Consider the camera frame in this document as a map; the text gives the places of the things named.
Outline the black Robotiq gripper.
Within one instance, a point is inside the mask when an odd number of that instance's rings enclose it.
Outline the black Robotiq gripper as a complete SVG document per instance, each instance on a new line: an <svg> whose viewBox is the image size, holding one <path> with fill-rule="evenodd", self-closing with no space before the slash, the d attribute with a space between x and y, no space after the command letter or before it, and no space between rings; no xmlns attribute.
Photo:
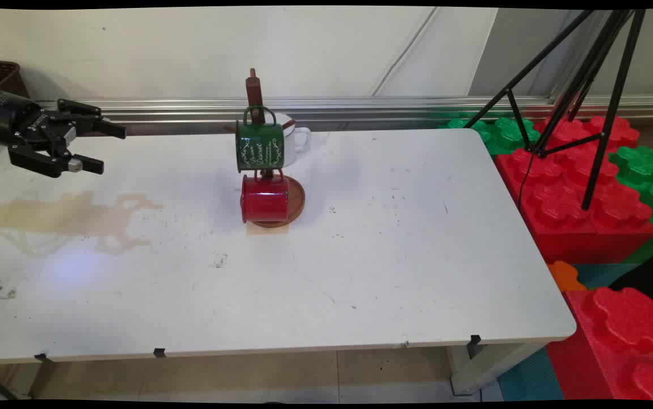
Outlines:
<svg viewBox="0 0 653 409"><path fill-rule="evenodd" d="M57 121L73 126L78 136L101 133L120 139L127 137L127 128L106 119L96 106L60 99L57 101L57 111ZM28 145L11 145L23 138L33 144L38 143L46 150L48 143L38 142L33 134L46 125L52 115L53 111L41 108L29 98L0 90L0 145L10 145L8 156L11 164L49 178L82 171L103 174L104 162L95 158L70 155L68 151L61 155L47 156Z"/></svg>

